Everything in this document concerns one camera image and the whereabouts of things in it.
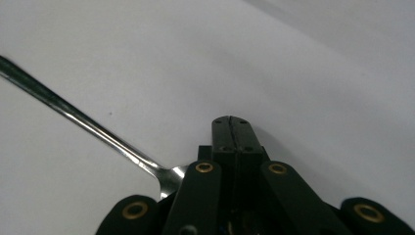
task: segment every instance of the white surface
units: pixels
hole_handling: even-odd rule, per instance
[[[0,54],[165,166],[252,123],[323,200],[415,227],[410,0],[0,1]],[[0,79],[0,233],[94,234],[157,181]]]

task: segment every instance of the black plastic part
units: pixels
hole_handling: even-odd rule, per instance
[[[284,234],[352,234],[288,164],[265,162],[260,187]]]
[[[216,234],[220,177],[219,164],[212,161],[190,164],[162,234]]]
[[[347,199],[340,210],[344,222],[361,235],[414,235],[415,232],[382,205],[364,198]]]
[[[211,124],[211,158],[222,166],[221,205],[252,208],[259,166],[267,157],[250,123],[238,117],[219,117]]]
[[[130,211],[129,214],[139,214],[142,215],[132,216],[132,218],[127,218],[123,215],[123,211],[127,209],[128,206]],[[156,201],[149,197],[145,196],[130,196],[119,201],[110,213],[105,217],[104,221],[101,223],[98,228],[97,235],[154,235],[154,230],[156,229],[157,224],[157,215],[158,215],[158,205]]]
[[[212,165],[213,170],[207,171],[206,165],[197,170],[200,163]],[[140,218],[126,219],[122,211],[137,201],[146,202],[149,210]],[[360,205],[359,212],[355,205]],[[381,222],[371,221],[373,217]],[[246,120],[220,117],[212,123],[212,146],[199,147],[198,161],[189,165],[177,193],[157,204],[143,196],[122,200],[97,234],[415,233],[384,207],[366,199],[346,200],[341,210],[325,204],[292,167],[269,160]]]

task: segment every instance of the brass insert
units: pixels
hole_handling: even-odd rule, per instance
[[[366,204],[357,204],[353,207],[354,211],[362,218],[375,222],[380,223],[385,220],[385,217],[383,214],[381,214],[378,210],[376,210],[374,207],[366,205]]]
[[[283,166],[282,164],[271,164],[268,169],[277,174],[285,174],[287,173],[287,168]]]
[[[142,217],[149,210],[149,206],[144,202],[134,202],[122,210],[122,216],[126,219],[136,219]]]
[[[197,164],[196,170],[200,173],[208,173],[213,170],[213,165],[208,163]]]

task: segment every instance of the spoon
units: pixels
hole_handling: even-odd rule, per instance
[[[0,56],[0,76],[8,79],[23,91],[104,141],[104,143],[110,145],[134,164],[154,176],[159,181],[162,199],[178,190],[187,169],[186,165],[174,168],[162,167],[2,56]]]

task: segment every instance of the screw hole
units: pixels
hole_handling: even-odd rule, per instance
[[[149,206],[145,202],[135,202],[127,205],[122,210],[122,216],[126,219],[136,219],[142,217],[149,210]]]
[[[213,165],[208,163],[197,164],[196,170],[200,173],[208,173],[213,170]]]
[[[357,204],[353,207],[353,209],[360,217],[368,221],[380,223],[385,220],[384,215],[370,205]]]
[[[271,164],[268,169],[277,174],[285,174],[287,172],[287,168],[281,164]]]

